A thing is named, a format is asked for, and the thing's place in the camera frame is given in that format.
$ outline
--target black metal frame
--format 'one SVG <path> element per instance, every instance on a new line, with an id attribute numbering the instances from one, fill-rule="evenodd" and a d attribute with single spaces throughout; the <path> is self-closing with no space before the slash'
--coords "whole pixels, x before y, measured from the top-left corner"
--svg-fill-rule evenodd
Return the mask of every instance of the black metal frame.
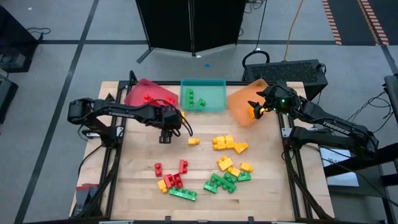
<path id="1" fill-rule="evenodd" d="M 121 101 L 121 96 L 122 93 L 124 91 L 124 89 L 127 89 L 127 93 L 129 93 L 132 89 L 132 87 L 137 83 L 137 78 L 134 75 L 134 73 L 131 71 L 130 72 L 130 80 L 129 81 L 119 81 L 119 85 L 118 85 L 118 92 L 116 95 L 116 103 L 120 103 Z M 157 81 L 154 82 L 158 85 L 179 85 L 180 82 L 179 81 Z M 231 86 L 236 86 L 236 85 L 248 85 L 251 82 L 235 82 L 235 81 L 227 81 L 226 84 L 227 85 L 231 85 Z M 278 114 L 278 120 L 279 120 L 279 126 L 280 126 L 280 133 L 282 136 L 282 128 L 285 128 L 285 122 L 284 122 L 284 118 L 281 114 Z M 288 117 L 288 122 L 289 122 L 289 127 L 293 128 L 294 127 L 294 121 L 291 117 Z M 125 127 L 126 125 L 126 118 L 121 118 L 121 125 L 122 127 Z M 117 126 L 117 118 L 113 117 L 112 121 L 111 121 L 111 126 L 112 127 L 116 127 Z M 289 155 L 289 146 L 284 144 L 284 140 L 282 139 L 282 144 L 283 144 L 283 150 L 286 152 L 285 155 Z M 77 223 L 98 223 L 100 221 L 110 221 L 111 218 L 111 211 L 112 211 L 112 207 L 113 207 L 113 200 L 114 200 L 114 193 L 116 190 L 116 180 L 117 180 L 117 176 L 118 176 L 118 167 L 119 167 L 119 162 L 120 162 L 120 158 L 121 158 L 121 150 L 123 147 L 123 137 L 121 137 L 121 144 L 120 146 L 115 149 L 116 150 L 116 154 L 114 157 L 114 164 L 116 163 L 117 169 L 116 169 L 116 175 L 113 177 L 113 179 L 110 182 L 110 188 L 109 188 L 109 196 L 108 196 L 108 201 L 107 201 L 107 205 L 106 205 L 106 211 L 104 216 L 102 217 L 88 217 L 88 218 L 73 218 L 70 217 L 67 220 L 55 220 L 55 221 L 48 221 L 48 222 L 36 222 L 37 224 L 42 223 L 42 224 L 56 224 L 56 223 L 73 223 L 73 224 L 77 224 Z M 107 172 L 108 172 L 108 168 L 109 168 L 109 162 L 110 162 L 110 158 L 111 158 L 111 151 L 113 149 L 111 148 L 107 148 L 106 152 L 105 152 L 105 156 L 104 156 L 104 162 L 103 162 L 103 167 L 102 167 L 102 171 L 101 171 L 101 178 L 100 178 L 100 184 L 103 184 L 106 176 L 107 176 Z M 298 171 L 298 175 L 300 177 L 300 180 L 303 182 L 304 186 L 307 187 L 306 183 L 305 183 L 305 174 L 304 174 L 304 169 L 303 169 L 303 164 L 302 164 L 302 160 L 301 160 L 301 155 L 300 155 L 300 151 L 296 151 L 295 152 L 295 159 L 297 162 L 297 171 Z M 290 162 L 288 159 L 285 160 L 286 161 L 286 168 L 288 169 L 288 162 Z M 335 170 L 337 169 L 336 166 L 333 166 L 333 168 L 328 168 L 327 170 Z M 320 220 L 320 219 L 313 219 L 313 215 L 312 215 L 312 208 L 309 205 L 308 201 L 306 198 L 303 198 L 304 201 L 304 207 L 305 207 L 305 213 L 307 215 L 306 218 L 302 218 L 300 215 L 300 208 L 299 208 L 299 203 L 298 203 L 298 198 L 297 198 L 297 191 L 296 191 L 296 184 L 293 180 L 293 178 L 291 178 L 291 176 L 288 177 L 289 178 L 289 187 L 290 187 L 290 194 L 291 194 L 291 198 L 292 198 L 292 207 L 293 207 L 293 211 L 294 211 L 294 217 L 295 217 L 295 222 L 297 223 L 309 223 L 309 224 L 321 224 L 321 223 L 330 223 L 330 224 L 365 224 L 365 223 L 355 223 L 355 222 L 343 222 L 343 221 L 338 221 L 338 220 Z M 388 211 L 386 209 L 386 213 L 387 213 L 387 217 L 393 217 L 391 214 L 391 210 L 389 210 L 390 215 L 388 214 Z M 241 221 L 241 222 L 235 222 L 235 221 L 222 221 L 222 222 L 214 222 L 214 221 L 172 221 L 170 216 L 166 216 L 165 220 L 134 220 L 135 224 L 162 224 L 162 223 L 176 223 L 176 224 L 183 224 L 183 223 L 206 223 L 206 224 L 268 224 L 268 223 L 275 223 L 275 221 L 272 222 L 257 222 L 254 221 L 254 217 L 248 217 L 247 221 Z"/>

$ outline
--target black backdrop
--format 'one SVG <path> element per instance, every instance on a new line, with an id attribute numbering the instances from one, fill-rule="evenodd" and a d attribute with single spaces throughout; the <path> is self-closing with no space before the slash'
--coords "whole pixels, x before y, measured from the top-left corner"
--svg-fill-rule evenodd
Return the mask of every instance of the black backdrop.
<path id="1" fill-rule="evenodd" d="M 196 52 L 237 43 L 246 0 L 136 0 L 149 47 Z"/>

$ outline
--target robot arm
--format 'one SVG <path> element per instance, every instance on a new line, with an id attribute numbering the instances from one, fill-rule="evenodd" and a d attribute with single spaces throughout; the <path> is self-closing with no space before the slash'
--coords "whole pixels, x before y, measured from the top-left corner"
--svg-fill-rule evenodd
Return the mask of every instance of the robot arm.
<path id="1" fill-rule="evenodd" d="M 320 106 L 298 96 L 292 88 L 272 85 L 264 91 L 257 92 L 257 94 L 264 97 L 266 102 L 260 105 L 249 101 L 249 104 L 254 108 L 256 119 L 259 119 L 264 112 L 275 111 L 310 124 L 322 124 L 347 136 L 333 136 L 330 133 L 294 127 L 288 138 L 289 145 L 294 148 L 301 148 L 304 144 L 312 142 L 349 149 L 357 156 L 373 156 L 376 152 L 379 141 L 365 126 L 326 113 Z"/>
<path id="2" fill-rule="evenodd" d="M 72 124 L 85 125 L 98 133 L 105 146 L 115 147 L 118 144 L 116 128 L 108 127 L 97 117 L 110 115 L 132 118 L 146 126 L 153 126 L 162 130 L 160 143 L 171 143 L 174 130 L 181 128 L 183 116 L 173 106 L 129 106 L 107 103 L 104 100 L 82 98 L 69 104 L 68 121 Z"/>

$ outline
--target red lego brick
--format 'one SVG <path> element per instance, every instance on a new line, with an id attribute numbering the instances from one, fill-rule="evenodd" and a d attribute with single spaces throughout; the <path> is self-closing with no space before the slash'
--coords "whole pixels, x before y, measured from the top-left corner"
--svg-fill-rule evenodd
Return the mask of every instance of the red lego brick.
<path id="1" fill-rule="evenodd" d="M 175 182 L 173 181 L 173 176 L 171 174 L 164 175 L 163 179 L 168 189 L 175 185 Z"/>
<path id="2" fill-rule="evenodd" d="M 162 164 L 161 163 L 155 163 L 155 176 L 161 177 L 162 176 Z"/>
<path id="3" fill-rule="evenodd" d="M 175 103 L 174 99 L 170 98 L 170 97 L 166 97 L 164 98 L 165 101 L 167 101 L 168 103 L 170 103 L 171 105 L 173 105 Z"/>
<path id="4" fill-rule="evenodd" d="M 180 159 L 180 169 L 179 169 L 178 172 L 180 174 L 186 174 L 187 173 L 187 166 L 188 166 L 188 161 Z"/>
<path id="5" fill-rule="evenodd" d="M 175 186 L 177 188 L 182 188 L 183 185 L 182 185 L 182 179 L 180 177 L 180 174 L 174 174 L 173 177 L 174 177 Z"/>
<path id="6" fill-rule="evenodd" d="M 150 102 L 151 100 L 153 100 L 152 99 L 152 97 L 151 96 L 149 96 L 148 94 L 146 94 L 145 96 L 144 96 L 144 103 L 148 103 L 148 102 Z M 154 106 L 159 106 L 160 104 L 158 103 L 158 102 L 156 102 L 156 101 L 153 101 L 152 103 L 150 103 L 151 105 L 154 105 Z"/>

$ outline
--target teal bin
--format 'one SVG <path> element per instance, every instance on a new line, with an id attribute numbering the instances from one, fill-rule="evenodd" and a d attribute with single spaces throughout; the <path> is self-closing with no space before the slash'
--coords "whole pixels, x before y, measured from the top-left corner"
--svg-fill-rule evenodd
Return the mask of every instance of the teal bin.
<path id="1" fill-rule="evenodd" d="M 221 78 L 181 80 L 180 106 L 185 111 L 219 112 L 226 108 L 226 82 Z M 193 92 L 193 106 L 189 106 L 187 89 Z"/>

